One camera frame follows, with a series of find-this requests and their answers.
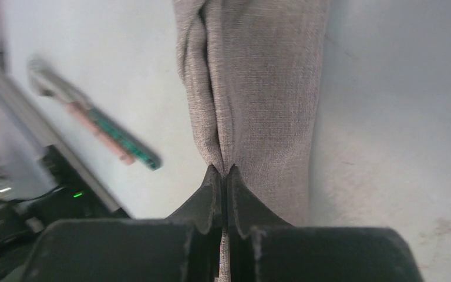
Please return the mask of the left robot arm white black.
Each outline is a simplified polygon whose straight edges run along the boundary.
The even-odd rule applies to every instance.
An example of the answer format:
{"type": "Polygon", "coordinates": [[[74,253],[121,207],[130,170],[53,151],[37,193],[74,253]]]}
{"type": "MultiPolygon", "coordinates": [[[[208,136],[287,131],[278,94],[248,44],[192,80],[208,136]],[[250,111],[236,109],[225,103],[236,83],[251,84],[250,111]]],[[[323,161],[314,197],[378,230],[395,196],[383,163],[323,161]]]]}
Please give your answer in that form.
{"type": "Polygon", "coordinates": [[[0,280],[21,266],[42,230],[62,219],[127,218],[110,211],[80,174],[54,146],[46,148],[42,163],[55,187],[28,199],[0,199],[0,280]]]}

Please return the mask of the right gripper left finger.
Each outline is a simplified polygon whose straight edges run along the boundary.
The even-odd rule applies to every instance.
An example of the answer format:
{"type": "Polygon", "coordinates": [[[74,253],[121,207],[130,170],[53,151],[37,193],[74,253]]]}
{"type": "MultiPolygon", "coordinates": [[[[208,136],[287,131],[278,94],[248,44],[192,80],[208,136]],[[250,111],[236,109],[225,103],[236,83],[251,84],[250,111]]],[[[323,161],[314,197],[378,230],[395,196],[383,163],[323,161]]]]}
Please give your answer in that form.
{"type": "Polygon", "coordinates": [[[40,236],[21,281],[214,281],[223,221],[221,177],[164,219],[60,220],[40,236]]]}

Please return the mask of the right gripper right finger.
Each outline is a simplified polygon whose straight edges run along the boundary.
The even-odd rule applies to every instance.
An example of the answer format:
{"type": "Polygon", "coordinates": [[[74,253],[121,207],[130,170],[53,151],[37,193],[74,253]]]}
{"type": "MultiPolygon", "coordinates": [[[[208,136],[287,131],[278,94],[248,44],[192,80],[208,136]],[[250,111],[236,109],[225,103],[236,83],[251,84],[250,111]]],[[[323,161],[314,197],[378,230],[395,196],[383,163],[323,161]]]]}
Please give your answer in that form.
{"type": "Polygon", "coordinates": [[[387,227],[295,227],[226,178],[231,281],[422,281],[407,242],[387,227]]]}

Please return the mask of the grey cloth napkin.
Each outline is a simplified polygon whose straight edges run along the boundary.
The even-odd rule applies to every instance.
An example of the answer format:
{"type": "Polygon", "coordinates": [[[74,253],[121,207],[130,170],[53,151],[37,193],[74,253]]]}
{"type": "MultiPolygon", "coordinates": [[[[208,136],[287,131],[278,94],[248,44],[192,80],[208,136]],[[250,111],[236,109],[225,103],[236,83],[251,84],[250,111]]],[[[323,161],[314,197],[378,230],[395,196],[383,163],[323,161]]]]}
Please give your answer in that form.
{"type": "Polygon", "coordinates": [[[193,137],[237,166],[276,215],[303,226],[329,1],[174,1],[193,137]]]}

